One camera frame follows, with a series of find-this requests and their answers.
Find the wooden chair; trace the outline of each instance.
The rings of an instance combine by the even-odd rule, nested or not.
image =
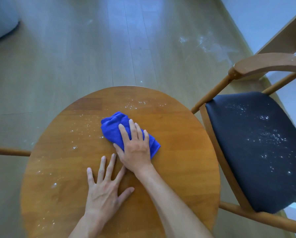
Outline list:
[[[261,92],[218,95],[230,82],[269,71],[292,72]],[[220,208],[296,233],[296,221],[273,215],[296,201],[296,128],[269,97],[296,79],[296,56],[267,53],[236,63],[192,109],[200,110],[217,159],[239,205]]]
[[[30,151],[27,150],[19,150],[12,148],[1,148],[0,147],[0,155],[10,155],[10,156],[27,156],[31,155]]]

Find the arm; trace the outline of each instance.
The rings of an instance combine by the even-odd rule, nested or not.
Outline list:
[[[106,157],[102,157],[97,183],[94,182],[92,169],[87,168],[89,192],[85,213],[71,232],[69,238],[95,238],[98,236],[106,222],[110,220],[121,204],[134,191],[133,187],[129,187],[120,196],[117,196],[118,186],[126,172],[126,168],[123,166],[116,179],[111,180],[115,161],[116,155],[112,154],[104,178]]]
[[[212,237],[192,210],[163,181],[150,161],[149,135],[130,119],[131,140],[125,127],[119,129],[123,137],[125,152],[116,144],[114,147],[121,162],[134,172],[154,202],[167,237]]]

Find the left hand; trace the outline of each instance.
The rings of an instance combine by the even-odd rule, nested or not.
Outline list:
[[[134,191],[133,187],[128,187],[120,196],[117,196],[118,186],[126,173],[126,168],[123,166],[116,179],[111,180],[111,174],[114,169],[115,161],[116,154],[112,154],[111,161],[107,167],[104,178],[106,157],[102,157],[98,170],[97,183],[94,182],[92,169],[87,168],[89,191],[87,195],[84,218],[88,223],[88,228],[91,228],[90,226],[92,226],[92,224],[101,224],[101,227],[103,227],[117,212],[121,204]]]

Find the hand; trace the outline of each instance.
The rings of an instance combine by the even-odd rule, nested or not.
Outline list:
[[[144,130],[145,139],[143,140],[143,134],[139,125],[137,123],[134,124],[132,119],[129,120],[129,127],[131,140],[129,140],[125,127],[122,124],[118,125],[123,138],[125,152],[117,144],[114,144],[114,147],[120,161],[136,175],[141,169],[152,165],[150,161],[149,135]]]
[[[87,222],[87,227],[91,230],[92,224],[96,224],[96,226],[100,224],[102,229],[106,222],[116,213],[121,204],[134,191],[133,187],[129,187],[120,196],[117,196],[118,186],[126,172],[126,168],[123,166],[116,179],[111,180],[111,174],[113,172],[115,161],[116,154],[112,154],[111,161],[107,167],[104,178],[106,157],[102,157],[98,170],[97,183],[94,182],[92,169],[87,168],[89,192],[87,195],[84,220]]]

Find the forearm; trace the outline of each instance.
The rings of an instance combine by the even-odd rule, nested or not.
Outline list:
[[[100,221],[84,215],[71,232],[69,238],[95,238],[102,229],[103,225]]]
[[[135,175],[151,196],[167,236],[172,234],[173,237],[212,237],[208,229],[162,180],[152,165]]]

